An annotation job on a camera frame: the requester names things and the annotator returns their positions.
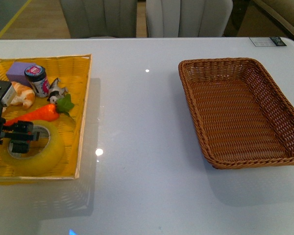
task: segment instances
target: gray chair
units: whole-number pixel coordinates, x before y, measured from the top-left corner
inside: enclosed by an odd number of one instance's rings
[[[232,0],[146,0],[147,35],[221,37],[232,8]]]
[[[60,0],[71,38],[136,37],[137,0]]]

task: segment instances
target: jar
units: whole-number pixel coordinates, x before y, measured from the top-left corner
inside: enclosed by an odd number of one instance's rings
[[[38,97],[48,96],[50,83],[44,67],[39,65],[29,66],[25,69],[24,74]]]

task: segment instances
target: purple block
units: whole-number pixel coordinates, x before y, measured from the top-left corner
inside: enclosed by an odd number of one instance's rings
[[[25,86],[32,88],[29,81],[26,79],[24,75],[24,71],[27,67],[36,65],[35,63],[25,63],[25,62],[14,62],[8,72],[6,72],[6,76],[10,82],[19,82]]]

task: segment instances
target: yellow wicker tray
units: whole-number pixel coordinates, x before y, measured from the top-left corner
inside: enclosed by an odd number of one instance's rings
[[[294,165],[294,108],[261,63],[182,61],[179,74],[204,157],[215,168]]]
[[[59,86],[68,88],[72,103],[74,103],[75,106],[70,111],[72,118],[66,115],[60,115],[60,118],[53,122],[65,142],[65,155],[58,165],[50,172],[39,177],[25,177],[17,174],[0,158],[0,183],[69,180],[78,178],[89,78],[91,73],[91,55],[0,59],[0,80],[8,80],[5,74],[15,61],[33,62],[45,67],[50,83],[59,77],[61,79]],[[48,104],[47,98],[36,97],[33,106],[28,110],[24,110],[21,106],[10,106],[2,114],[2,117],[9,120],[27,112],[31,112],[46,104]]]

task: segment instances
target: brown wicker basket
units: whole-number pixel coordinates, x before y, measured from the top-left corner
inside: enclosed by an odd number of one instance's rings
[[[203,155],[213,167],[294,165],[294,107],[261,63],[198,59],[178,68]]]

